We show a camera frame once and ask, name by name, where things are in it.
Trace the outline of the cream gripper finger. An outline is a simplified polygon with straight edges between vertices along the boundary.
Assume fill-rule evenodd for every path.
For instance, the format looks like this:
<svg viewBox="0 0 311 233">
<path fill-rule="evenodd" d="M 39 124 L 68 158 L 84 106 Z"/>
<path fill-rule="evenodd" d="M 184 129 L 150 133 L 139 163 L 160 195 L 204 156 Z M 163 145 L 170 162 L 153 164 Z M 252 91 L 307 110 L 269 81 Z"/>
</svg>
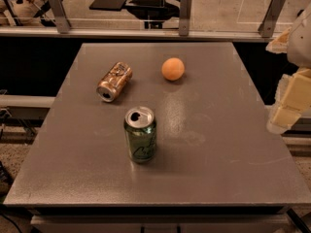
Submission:
<svg viewBox="0 0 311 233">
<path fill-rule="evenodd" d="M 311 70 L 299 68 L 294 74 L 283 75 L 275 93 L 266 128 L 283 134 L 311 107 Z"/>
<path fill-rule="evenodd" d="M 272 40 L 265 49 L 276 54 L 286 53 L 288 49 L 290 31 L 290 28 L 283 31 L 278 37 Z"/>
</svg>

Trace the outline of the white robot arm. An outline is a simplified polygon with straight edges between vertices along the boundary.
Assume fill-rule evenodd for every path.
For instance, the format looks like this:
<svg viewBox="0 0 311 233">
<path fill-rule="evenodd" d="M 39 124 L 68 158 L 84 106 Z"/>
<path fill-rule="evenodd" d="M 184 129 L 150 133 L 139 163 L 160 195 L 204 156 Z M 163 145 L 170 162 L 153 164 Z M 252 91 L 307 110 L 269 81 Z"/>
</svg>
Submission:
<svg viewBox="0 0 311 233">
<path fill-rule="evenodd" d="M 294 74 L 280 79 L 266 124 L 271 133 L 283 134 L 311 107 L 311 4 L 266 50 L 285 53 L 298 67 Z"/>
</svg>

